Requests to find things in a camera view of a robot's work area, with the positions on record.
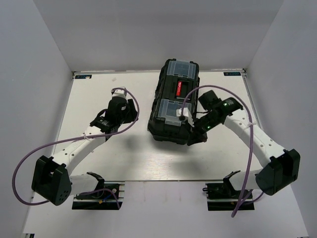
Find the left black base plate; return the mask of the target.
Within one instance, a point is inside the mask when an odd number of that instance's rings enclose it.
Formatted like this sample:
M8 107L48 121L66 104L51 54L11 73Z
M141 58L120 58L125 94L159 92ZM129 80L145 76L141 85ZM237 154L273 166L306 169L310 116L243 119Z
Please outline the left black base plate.
M124 182L108 182L104 184L104 188L111 192L100 191L89 195L76 195L72 210L119 210L124 199L124 186Z

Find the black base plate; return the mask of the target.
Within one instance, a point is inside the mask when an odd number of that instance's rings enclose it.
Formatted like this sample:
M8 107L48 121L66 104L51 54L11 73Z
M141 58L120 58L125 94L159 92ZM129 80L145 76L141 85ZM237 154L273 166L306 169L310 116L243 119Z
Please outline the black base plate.
M233 211L240 195L240 191L230 190L219 181L206 183L202 191L207 196L208 211Z
M76 195L72 210L119 210L124 199L124 186L124 182L108 182L104 184L104 188L111 192L100 191L89 195Z

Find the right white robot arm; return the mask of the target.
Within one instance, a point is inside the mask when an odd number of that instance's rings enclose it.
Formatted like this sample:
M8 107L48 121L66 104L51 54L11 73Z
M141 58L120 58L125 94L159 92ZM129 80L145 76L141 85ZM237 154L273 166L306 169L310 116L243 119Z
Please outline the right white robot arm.
M206 135L212 128L223 124L233 131L250 149L261 169L232 172L223 179L224 193L231 198L245 190L261 190L274 195L298 178L300 154L286 150L274 142L261 128L251 123L246 108L235 98L221 100L210 90L198 98L207 114L194 122L194 132Z

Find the black plastic toolbox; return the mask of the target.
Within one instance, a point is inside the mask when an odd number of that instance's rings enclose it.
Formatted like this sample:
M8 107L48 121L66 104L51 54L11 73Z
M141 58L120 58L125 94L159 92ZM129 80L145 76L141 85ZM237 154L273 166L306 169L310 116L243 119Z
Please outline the black plastic toolbox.
M207 141L207 134L194 133L187 121L179 120L176 111L182 107L187 94L199 87L199 65L193 61L168 59L162 67L148 131L156 141L193 145Z

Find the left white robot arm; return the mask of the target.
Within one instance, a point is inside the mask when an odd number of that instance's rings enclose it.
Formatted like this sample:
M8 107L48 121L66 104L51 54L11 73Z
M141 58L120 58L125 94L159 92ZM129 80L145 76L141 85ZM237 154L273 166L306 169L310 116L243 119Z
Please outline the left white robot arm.
M122 124L131 123L136 117L132 99L113 96L108 108L101 110L90 122L81 139L74 139L60 152L36 161L32 190L56 206L71 195L101 197L105 180L100 175L93 172L73 175L72 172L94 149L116 135Z

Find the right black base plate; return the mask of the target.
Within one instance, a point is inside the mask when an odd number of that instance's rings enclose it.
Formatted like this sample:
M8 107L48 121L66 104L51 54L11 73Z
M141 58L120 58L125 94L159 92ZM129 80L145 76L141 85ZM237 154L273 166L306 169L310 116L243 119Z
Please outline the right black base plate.
M233 211L240 195L240 191L230 190L219 181L206 183L202 191L207 196L208 211Z

